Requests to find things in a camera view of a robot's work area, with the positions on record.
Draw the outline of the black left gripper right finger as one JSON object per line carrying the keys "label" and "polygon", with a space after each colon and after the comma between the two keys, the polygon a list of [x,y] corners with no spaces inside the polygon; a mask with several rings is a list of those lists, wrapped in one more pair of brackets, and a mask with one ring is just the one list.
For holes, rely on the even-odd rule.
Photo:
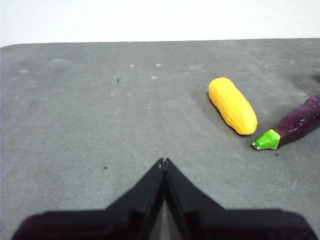
{"label": "black left gripper right finger", "polygon": [[281,209],[226,209],[164,161],[165,200],[184,240],[316,240],[306,219]]}

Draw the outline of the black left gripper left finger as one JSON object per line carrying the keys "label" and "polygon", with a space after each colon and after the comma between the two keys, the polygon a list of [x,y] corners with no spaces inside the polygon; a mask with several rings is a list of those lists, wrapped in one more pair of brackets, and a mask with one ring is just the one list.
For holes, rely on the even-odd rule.
{"label": "black left gripper left finger", "polygon": [[47,211],[26,218],[14,240],[146,240],[163,204],[163,159],[105,209]]}

